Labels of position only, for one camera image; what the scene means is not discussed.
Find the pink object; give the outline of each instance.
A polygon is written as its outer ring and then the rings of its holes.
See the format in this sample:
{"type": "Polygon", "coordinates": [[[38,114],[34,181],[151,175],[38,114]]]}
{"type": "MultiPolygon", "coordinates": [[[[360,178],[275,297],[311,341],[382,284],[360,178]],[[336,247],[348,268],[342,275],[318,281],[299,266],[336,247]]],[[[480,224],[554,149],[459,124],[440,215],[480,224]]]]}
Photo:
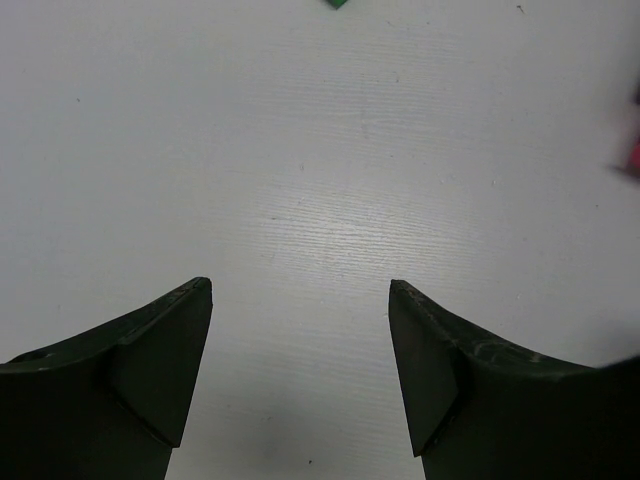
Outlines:
{"type": "Polygon", "coordinates": [[[636,145],[631,153],[631,158],[629,159],[629,168],[634,171],[640,172],[640,143],[636,145]]]}

